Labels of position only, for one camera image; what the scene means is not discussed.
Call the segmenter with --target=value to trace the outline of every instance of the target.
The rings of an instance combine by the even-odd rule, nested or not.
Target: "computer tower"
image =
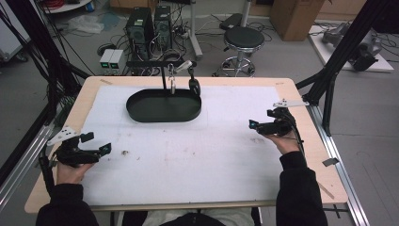
[[[170,6],[157,6],[155,8],[153,23],[158,50],[165,51],[172,48],[172,27],[170,18]]]
[[[150,8],[133,8],[125,26],[134,60],[149,60],[154,39],[152,12]]]

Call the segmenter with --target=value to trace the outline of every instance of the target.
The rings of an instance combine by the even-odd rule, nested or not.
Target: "cardboard box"
[[[110,0],[109,5],[111,8],[119,8],[119,9],[129,9],[135,7],[145,7],[151,8],[153,12],[155,10],[157,0]]]
[[[351,21],[356,18],[366,0],[326,1],[320,9],[317,20]]]
[[[270,22],[282,40],[304,40],[325,0],[275,0]]]
[[[258,5],[251,4],[249,9],[249,15],[252,16],[269,16],[272,6],[269,5]]]

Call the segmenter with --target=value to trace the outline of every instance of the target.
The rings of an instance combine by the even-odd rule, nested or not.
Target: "white device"
[[[183,64],[181,64],[175,71],[174,73],[179,73],[182,70],[187,70],[189,67],[191,67],[191,65],[193,65],[193,62],[191,62],[190,60],[186,60]]]
[[[303,101],[285,100],[283,98],[281,101],[273,104],[273,106],[277,107],[290,107],[290,106],[302,106],[302,105],[309,105],[309,103]]]
[[[113,49],[106,49],[103,53],[103,56],[100,59],[100,65],[104,70],[104,75],[111,74],[109,60],[111,60],[113,54],[114,54]]]
[[[123,50],[114,50],[112,57],[109,59],[109,66],[112,75],[122,75],[126,65],[126,57]]]
[[[71,127],[66,125],[64,128],[62,128],[61,131],[59,131],[58,134],[56,134],[52,139],[47,141],[47,146],[54,145],[58,142],[61,142],[61,141],[64,141],[64,140],[67,140],[69,138],[76,137],[76,136],[79,136],[76,133],[76,131],[74,131]]]

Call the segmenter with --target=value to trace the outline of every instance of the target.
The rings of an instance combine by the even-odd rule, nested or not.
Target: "aluminum rail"
[[[21,181],[31,169],[41,149],[46,145],[47,140],[53,133],[54,124],[43,125],[33,141],[30,143],[28,149],[21,157],[18,164],[9,174],[7,180],[0,188],[0,213],[5,208],[11,196],[14,194]]]
[[[363,211],[363,207],[360,204],[360,200],[358,195],[356,194],[355,188],[353,187],[350,178],[346,172],[345,166],[343,165],[343,161],[340,157],[340,154],[335,146],[334,140],[332,137],[329,137],[326,133],[326,130],[323,128],[323,113],[321,112],[318,106],[307,106],[308,111],[313,119],[313,123],[320,135],[320,138],[323,140],[324,145],[326,146],[328,155],[331,158],[337,158],[340,162],[335,165],[338,174],[340,175],[341,181],[343,182],[343,187],[346,190],[348,195],[348,209],[357,226],[369,226],[369,220],[366,217],[366,214]]]

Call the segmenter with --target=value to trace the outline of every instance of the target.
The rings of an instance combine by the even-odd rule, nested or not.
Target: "human hand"
[[[282,137],[277,135],[264,135],[264,137],[273,141],[281,154],[299,152],[299,146],[293,131]]]
[[[58,162],[56,184],[79,184],[83,180],[86,171],[92,166],[94,166],[94,164],[82,164],[78,168],[73,168]]]

